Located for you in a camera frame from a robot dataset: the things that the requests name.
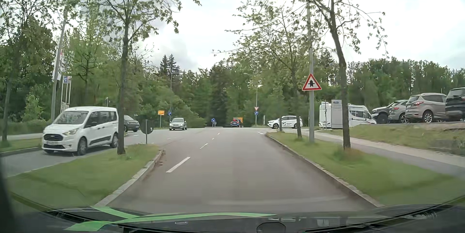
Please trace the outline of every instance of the car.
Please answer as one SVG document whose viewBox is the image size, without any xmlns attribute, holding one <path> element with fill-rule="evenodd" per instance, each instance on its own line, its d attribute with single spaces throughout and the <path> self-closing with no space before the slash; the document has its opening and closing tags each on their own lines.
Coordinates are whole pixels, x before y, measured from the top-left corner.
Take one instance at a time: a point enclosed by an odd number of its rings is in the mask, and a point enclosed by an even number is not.
<svg viewBox="0 0 465 233">
<path fill-rule="evenodd" d="M 184 118 L 174 118 L 170 122 L 170 130 L 186 130 L 187 121 Z"/>
<path fill-rule="evenodd" d="M 399 101 L 400 100 L 396 100 L 387 106 L 373 109 L 371 114 L 372 114 L 372 117 L 376 120 L 376 123 L 377 124 L 388 123 L 389 122 L 389 111 L 391 110 L 392 107 L 399 104 Z"/>
<path fill-rule="evenodd" d="M 445 115 L 446 95 L 422 93 L 411 96 L 405 105 L 405 117 L 409 122 L 421 120 L 426 123 L 447 120 Z"/>
<path fill-rule="evenodd" d="M 294 115 L 288 115 L 288 116 L 282 116 L 281 117 L 281 122 L 283 124 L 283 128 L 297 128 L 297 116 Z M 276 120 L 270 120 L 268 122 L 268 126 L 273 129 L 279 129 L 279 119 Z M 300 126 L 303 126 L 302 118 L 300 118 Z"/>
<path fill-rule="evenodd" d="M 451 89 L 445 99 L 445 115 L 450 121 L 464 121 L 465 88 Z"/>
<path fill-rule="evenodd" d="M 111 107 L 81 106 L 64 110 L 42 133 L 42 150 L 85 155 L 90 147 L 118 147 L 118 112 Z"/>
<path fill-rule="evenodd" d="M 395 101 L 397 103 L 393 104 L 391 108 L 389 108 L 389 116 L 387 116 L 389 122 L 408 123 L 408 119 L 405 117 L 405 106 L 407 101 L 407 99 Z"/>
<path fill-rule="evenodd" d="M 137 132 L 139 130 L 139 122 L 128 115 L 124 116 L 124 131 L 127 132 L 128 130 L 132 130 L 133 132 Z"/>
<path fill-rule="evenodd" d="M 232 120 L 231 121 L 231 127 L 241 127 L 240 120 L 236 120 L 236 119 Z"/>
</svg>

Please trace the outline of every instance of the white car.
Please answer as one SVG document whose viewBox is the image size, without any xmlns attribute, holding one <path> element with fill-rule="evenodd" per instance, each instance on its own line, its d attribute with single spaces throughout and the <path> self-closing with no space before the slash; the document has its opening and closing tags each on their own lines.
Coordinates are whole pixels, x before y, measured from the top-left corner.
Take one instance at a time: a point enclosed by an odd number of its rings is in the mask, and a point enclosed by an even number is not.
<svg viewBox="0 0 465 233">
<path fill-rule="evenodd" d="M 118 112 L 110 107 L 73 107 L 63 111 L 45 127 L 42 149 L 76 152 L 85 155 L 90 147 L 110 145 L 118 147 Z"/>
<path fill-rule="evenodd" d="M 282 116 L 281 122 L 283 124 L 283 128 L 297 129 L 297 117 L 294 115 Z M 300 118 L 300 126 L 303 126 L 302 118 Z M 270 120 L 268 122 L 268 127 L 273 129 L 279 129 L 279 119 Z"/>
<path fill-rule="evenodd" d="M 174 118 L 170 122 L 170 130 L 186 130 L 187 129 L 187 121 L 184 118 Z"/>
</svg>

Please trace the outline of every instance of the red triangle sign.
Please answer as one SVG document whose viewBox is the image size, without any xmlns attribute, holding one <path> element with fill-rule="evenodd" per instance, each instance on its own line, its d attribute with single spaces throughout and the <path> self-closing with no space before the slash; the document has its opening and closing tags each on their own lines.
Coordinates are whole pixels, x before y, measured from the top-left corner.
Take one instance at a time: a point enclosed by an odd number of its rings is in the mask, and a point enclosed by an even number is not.
<svg viewBox="0 0 465 233">
<path fill-rule="evenodd" d="M 302 87 L 303 91 L 320 91 L 321 86 L 313 76 L 313 74 L 310 74 L 307 78 L 307 81 L 304 84 L 304 87 Z"/>
</svg>

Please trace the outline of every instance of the sidewalk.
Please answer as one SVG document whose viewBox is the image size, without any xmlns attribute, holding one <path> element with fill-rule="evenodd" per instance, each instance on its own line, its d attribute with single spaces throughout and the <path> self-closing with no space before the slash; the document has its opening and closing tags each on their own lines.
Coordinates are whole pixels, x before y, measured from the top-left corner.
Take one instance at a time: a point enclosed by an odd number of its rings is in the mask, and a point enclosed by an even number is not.
<svg viewBox="0 0 465 233">
<path fill-rule="evenodd" d="M 315 132 L 315 138 L 322 141 L 342 143 L 342 136 Z M 396 146 L 384 142 L 368 141 L 351 137 L 351 147 L 366 153 L 376 154 L 419 166 L 438 173 L 451 175 L 465 180 L 465 157 L 439 153 L 430 150 L 405 146 Z"/>
</svg>

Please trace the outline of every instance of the motorhome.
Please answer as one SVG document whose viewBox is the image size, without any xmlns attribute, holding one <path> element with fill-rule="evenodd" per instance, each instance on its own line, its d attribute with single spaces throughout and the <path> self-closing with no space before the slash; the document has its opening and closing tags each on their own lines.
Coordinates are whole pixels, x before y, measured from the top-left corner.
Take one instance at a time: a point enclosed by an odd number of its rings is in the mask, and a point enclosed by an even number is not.
<svg viewBox="0 0 465 233">
<path fill-rule="evenodd" d="M 360 124 L 376 124 L 364 105 L 349 104 L 349 127 Z M 342 128 L 342 102 L 333 99 L 331 103 L 323 101 L 319 108 L 320 128 Z"/>
</svg>

